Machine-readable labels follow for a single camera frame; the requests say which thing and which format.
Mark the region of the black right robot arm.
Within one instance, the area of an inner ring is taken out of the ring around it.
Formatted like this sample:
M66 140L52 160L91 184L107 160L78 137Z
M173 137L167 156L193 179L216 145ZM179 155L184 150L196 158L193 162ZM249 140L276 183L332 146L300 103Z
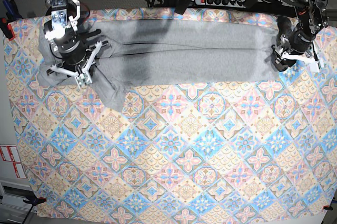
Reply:
M46 73L59 73L79 81L90 81L90 69L95 64L95 57L103 42L91 46L86 42L99 35L101 30L78 31L88 18L81 14L79 0L47 0L47 3L51 20L44 24L44 37L49 42L52 56L60 62L52 64Z

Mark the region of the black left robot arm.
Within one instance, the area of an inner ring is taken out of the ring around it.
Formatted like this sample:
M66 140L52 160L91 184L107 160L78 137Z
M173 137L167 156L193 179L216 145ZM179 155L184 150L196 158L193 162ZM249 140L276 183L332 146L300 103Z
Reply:
M283 0L293 5L298 18L293 28L287 17L278 17L279 33L277 44L272 47L272 63L279 72L284 72L296 62L302 61L310 71L319 73L324 67L322 59L315 51L316 35L328 26L328 18L322 12L326 0Z

